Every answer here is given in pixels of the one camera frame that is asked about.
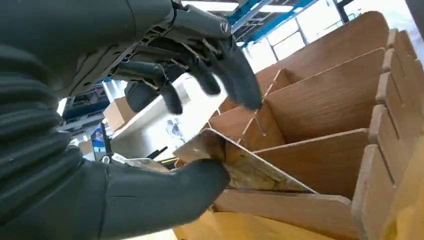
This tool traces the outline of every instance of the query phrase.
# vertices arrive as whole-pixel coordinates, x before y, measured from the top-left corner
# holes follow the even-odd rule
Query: window
[[[249,45],[243,49],[243,52],[254,73],[277,62],[273,50],[266,39]]]
[[[268,35],[269,43],[274,46],[281,42],[282,40],[290,37],[290,35],[294,34],[299,30],[299,26],[296,23],[295,19],[291,19],[283,25],[279,26],[273,32]]]
[[[333,0],[317,1],[300,13],[297,20],[309,43],[343,25]]]
[[[292,55],[293,53],[303,48],[304,46],[305,46],[305,43],[302,39],[302,35],[298,31],[294,33],[293,35],[289,36],[288,38],[284,39],[283,41],[279,42],[278,44],[276,44],[273,48],[278,59],[282,60]]]

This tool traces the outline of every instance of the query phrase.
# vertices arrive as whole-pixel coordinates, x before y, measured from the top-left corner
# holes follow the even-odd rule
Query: wooden divider
[[[209,124],[224,136],[233,141],[238,141],[249,121],[254,116],[254,111],[239,106],[221,115],[212,117],[209,119]]]
[[[351,201],[342,196],[225,190],[218,212],[252,214],[288,223],[337,240],[357,240]]]
[[[320,194],[352,199],[368,129],[362,128],[254,152]]]
[[[272,78],[280,69],[286,69],[288,80],[296,83],[375,49],[385,48],[388,36],[389,27],[383,15],[376,11],[366,12],[256,76],[258,79]]]
[[[384,56],[379,48],[268,95],[285,141],[368,128]]]
[[[383,239],[395,192],[378,145],[369,145],[363,155],[352,202],[352,216],[362,239]]]
[[[250,151],[285,144],[283,135],[266,101],[246,126],[238,142]]]
[[[405,31],[398,32],[397,30],[390,30],[390,32],[395,35],[394,42],[387,44],[387,48],[391,48],[387,51],[387,58],[391,57],[392,62],[388,63],[389,60],[385,61],[384,67],[390,71],[398,71],[399,67],[395,65],[400,65],[402,72],[393,76],[401,78],[395,79],[396,84],[402,85],[399,90],[404,89],[407,91],[405,94],[407,98],[403,99],[403,101],[405,101],[406,107],[411,113],[408,124],[410,128],[408,146],[413,148],[418,138],[415,133],[420,130],[424,122],[422,111],[424,105],[424,71],[422,67],[417,65],[417,55],[412,48],[408,34]]]
[[[402,138],[397,136],[386,107],[375,106],[372,115],[369,127],[370,143],[378,145],[393,184],[397,184],[403,177],[411,154],[408,153]]]

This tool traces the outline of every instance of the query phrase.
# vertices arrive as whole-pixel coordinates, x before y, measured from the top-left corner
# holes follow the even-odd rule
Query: wooden panel
[[[219,112],[221,114],[226,113],[232,109],[235,109],[237,107],[239,107],[239,104],[235,104],[233,101],[231,101],[231,99],[229,97],[227,97],[224,102],[222,102],[222,104],[219,106]]]
[[[415,60],[414,61],[414,69],[415,69],[415,74],[417,76],[417,80],[424,82],[424,71],[423,71],[423,65],[421,64],[420,60]],[[424,95],[421,96],[421,112],[424,113]]]
[[[211,129],[212,127],[211,127],[211,125],[209,124],[209,122],[206,122],[205,124],[204,124],[204,126],[200,129],[200,131],[202,131],[203,129]]]
[[[252,214],[337,240],[358,239],[351,201],[342,196],[225,190],[215,206],[219,212]]]
[[[405,46],[405,50],[413,59],[418,59],[417,53],[414,50],[414,46],[412,45],[411,39],[408,36],[407,31],[403,30],[399,32],[400,38]]]
[[[212,114],[212,116],[210,116],[210,117],[213,118],[213,117],[216,117],[218,115],[220,115],[220,113],[218,111],[214,111],[213,114]]]
[[[234,212],[205,212],[196,221],[179,228],[183,233],[176,233],[178,240],[335,240],[287,223]]]
[[[398,138],[392,120],[384,105],[375,106],[369,127],[369,140],[371,144],[379,146],[383,160],[393,182],[397,185],[403,177],[408,166],[408,151],[404,142]]]
[[[404,104],[411,105],[412,99],[411,94],[415,93],[416,90],[412,89],[413,86],[408,83],[407,77],[404,70],[402,69],[401,62],[395,49],[388,49],[384,56],[383,71],[391,72],[393,80],[399,91],[400,98]]]
[[[280,78],[280,73],[284,71],[279,70],[275,73],[274,76],[266,77],[266,78],[257,78],[257,83],[259,85],[259,90],[262,96],[264,96],[268,89],[273,85],[273,83]]]
[[[352,199],[366,145],[365,128],[254,153],[320,194]]]
[[[413,52],[408,50],[408,44],[410,45],[411,41],[409,40],[407,33],[398,33],[393,47],[399,58],[400,66],[408,80],[408,84],[414,86],[410,88],[409,95],[412,98],[412,103],[415,104],[418,109],[421,109],[421,99],[424,95],[424,79],[419,79],[420,73],[415,68],[414,63],[417,57],[413,49]]]
[[[393,228],[399,229],[400,222],[397,220],[399,214],[411,207],[413,207],[413,213],[416,214],[416,219],[412,219],[411,224],[406,226],[410,229],[406,230],[409,232],[405,233],[405,238],[401,238],[399,231],[397,231],[399,240],[420,240],[424,236],[424,228],[422,227],[424,226],[424,136],[419,138],[402,183],[397,188],[386,224],[389,228],[388,231]]]
[[[367,146],[352,202],[352,216],[363,239],[381,239],[395,191],[378,146]]]
[[[267,96],[269,94],[272,94],[273,92],[280,90],[282,88],[285,88],[289,86],[291,83],[287,79],[286,72],[284,69],[278,71],[277,75],[274,78],[274,82],[272,85],[268,88],[264,96]]]
[[[254,111],[239,106],[219,116],[212,117],[209,119],[209,124],[224,136],[233,141],[238,141],[254,115]]]
[[[383,15],[366,12],[256,76],[270,78],[280,69],[286,69],[288,80],[295,83],[375,49],[385,48],[388,34],[389,27]]]
[[[250,151],[283,145],[284,139],[267,102],[259,109],[241,135],[240,144]]]
[[[387,107],[396,137],[404,142],[406,153],[412,154],[422,125],[421,111],[419,109],[413,111],[409,105],[404,104],[398,92],[391,73],[382,74],[376,100],[379,104]]]
[[[376,49],[267,96],[286,143],[368,128],[384,55]]]

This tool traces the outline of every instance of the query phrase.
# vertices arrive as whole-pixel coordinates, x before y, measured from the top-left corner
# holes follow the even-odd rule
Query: black robotic finger
[[[208,53],[212,70],[226,84],[228,94],[235,103],[251,110],[259,109],[262,105],[262,97],[256,76],[234,38],[219,40],[217,44],[221,49],[222,57],[217,59],[214,54]]]
[[[162,86],[159,89],[159,93],[162,95],[165,105],[170,113],[175,115],[181,115],[183,113],[183,104],[171,83],[167,82],[164,86]]]
[[[234,82],[232,81],[232,77],[228,75],[227,72],[225,72],[221,67],[219,67],[220,63],[217,60],[216,56],[211,52],[206,52],[206,55],[212,65],[209,67],[210,71],[215,73],[219,79],[221,79],[222,84],[225,87],[226,92],[229,95],[229,98],[235,103],[235,104],[241,104],[239,101],[239,98],[236,94]]]
[[[142,81],[130,81],[124,90],[125,98],[129,107],[135,113],[143,110],[149,105],[156,97],[159,96],[158,92],[151,88],[149,85]]]
[[[205,62],[197,57],[192,57],[188,60],[188,73],[196,78],[201,89],[207,95],[218,95],[221,93],[220,86],[212,75],[211,71],[206,66]]]

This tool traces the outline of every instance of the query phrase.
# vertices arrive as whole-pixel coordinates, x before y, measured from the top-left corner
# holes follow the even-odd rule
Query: ceiling
[[[237,10],[241,5],[243,5],[247,0],[196,0],[196,2],[216,2],[216,3],[238,3]],[[269,5],[270,6],[294,6],[300,0],[274,0]],[[234,11],[209,11],[215,15],[226,17],[233,14]],[[275,18],[280,16],[281,12],[258,12],[252,19],[248,20],[244,26],[238,29],[234,36],[237,42],[245,42],[249,39],[251,35],[257,32],[261,27],[267,23],[272,22]]]

